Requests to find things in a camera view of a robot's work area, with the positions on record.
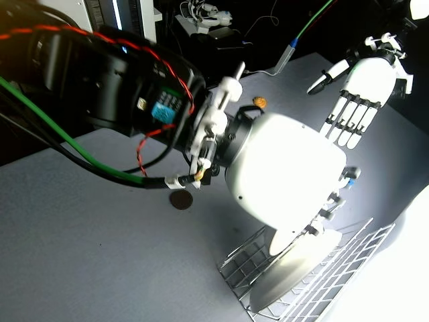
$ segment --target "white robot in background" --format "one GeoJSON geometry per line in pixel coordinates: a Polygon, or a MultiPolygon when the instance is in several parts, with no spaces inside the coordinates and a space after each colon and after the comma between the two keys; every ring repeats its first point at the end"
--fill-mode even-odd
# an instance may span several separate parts
{"type": "MultiPolygon", "coordinates": [[[[411,0],[410,12],[414,20],[428,17],[429,1],[411,0]]],[[[338,102],[320,129],[330,141],[353,149],[395,86],[402,96],[411,94],[413,75],[402,67],[406,53],[395,37],[386,33],[380,39],[366,38],[363,53],[355,51],[327,72],[323,70],[323,75],[307,90],[310,95],[316,94],[349,73],[338,102]]]]}

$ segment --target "metal wire basket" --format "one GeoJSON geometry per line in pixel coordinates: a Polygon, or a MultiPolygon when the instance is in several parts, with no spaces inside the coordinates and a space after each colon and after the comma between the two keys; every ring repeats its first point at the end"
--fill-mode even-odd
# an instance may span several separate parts
{"type": "Polygon", "coordinates": [[[269,255],[263,240],[265,228],[231,252],[219,271],[254,322],[315,322],[328,312],[346,284],[364,267],[395,227],[392,223],[365,235],[363,232],[372,220],[338,229],[343,233],[339,246],[290,292],[258,313],[251,312],[249,308],[251,286],[284,254],[269,255]]]}

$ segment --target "white robotic hand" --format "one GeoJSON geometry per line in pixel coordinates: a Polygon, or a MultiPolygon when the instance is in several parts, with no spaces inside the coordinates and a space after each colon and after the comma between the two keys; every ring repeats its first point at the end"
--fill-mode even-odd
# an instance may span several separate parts
{"type": "Polygon", "coordinates": [[[404,93],[412,91],[413,75],[407,74],[400,60],[406,57],[395,36],[383,34],[381,39],[368,37],[368,58],[341,60],[308,89],[310,95],[350,71],[339,100],[326,118],[320,132],[339,146],[353,149],[366,132],[373,118],[391,96],[397,78],[404,80],[404,93]]]}

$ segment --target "brown round object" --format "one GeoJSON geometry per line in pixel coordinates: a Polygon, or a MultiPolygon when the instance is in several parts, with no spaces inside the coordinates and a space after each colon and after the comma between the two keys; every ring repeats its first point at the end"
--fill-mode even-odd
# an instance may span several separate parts
{"type": "Polygon", "coordinates": [[[170,195],[170,202],[174,208],[185,210],[192,205],[194,198],[186,190],[176,190],[170,195]]]}
{"type": "Polygon", "coordinates": [[[253,104],[260,107],[261,109],[265,108],[267,106],[267,100],[264,97],[255,97],[253,99],[253,104]]]}

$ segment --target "blue label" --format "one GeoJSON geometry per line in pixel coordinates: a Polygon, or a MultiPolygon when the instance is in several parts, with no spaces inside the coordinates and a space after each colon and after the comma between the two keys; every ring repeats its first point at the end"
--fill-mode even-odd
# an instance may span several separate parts
{"type": "Polygon", "coordinates": [[[152,116],[154,119],[157,119],[162,123],[171,124],[176,116],[176,112],[168,106],[162,105],[160,102],[156,102],[152,109],[152,116]]]}

